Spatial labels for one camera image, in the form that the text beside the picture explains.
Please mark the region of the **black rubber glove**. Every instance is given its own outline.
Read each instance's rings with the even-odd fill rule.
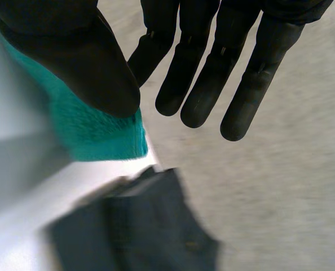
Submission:
[[[156,98],[157,110],[177,113],[206,48],[211,20],[218,12],[215,42],[182,110],[191,128],[208,118],[239,59],[248,31],[264,14],[257,43],[236,94],[221,123],[227,140],[244,137],[285,53],[304,25],[319,20],[333,0],[141,0],[147,34],[128,64],[142,86],[170,50],[180,5],[182,35],[166,79]]]
[[[97,0],[0,0],[0,32],[82,101],[115,117],[140,105],[139,86]]]

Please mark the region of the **concrete floor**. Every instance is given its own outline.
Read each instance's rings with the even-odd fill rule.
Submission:
[[[139,0],[99,6],[128,58],[145,32]],[[173,50],[141,89],[145,125],[163,166],[181,169],[191,206],[225,243],[221,270],[335,271],[335,1],[306,26],[247,136],[232,143],[219,125],[257,26],[204,126],[189,129],[178,114],[155,110]]]

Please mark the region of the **microfiber cloth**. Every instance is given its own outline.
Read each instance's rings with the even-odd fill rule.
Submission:
[[[140,109],[132,117],[118,119],[86,105],[62,80],[44,66],[17,51],[3,37],[2,39],[11,57],[49,95],[54,129],[72,159],[126,160],[141,158],[147,154]]]

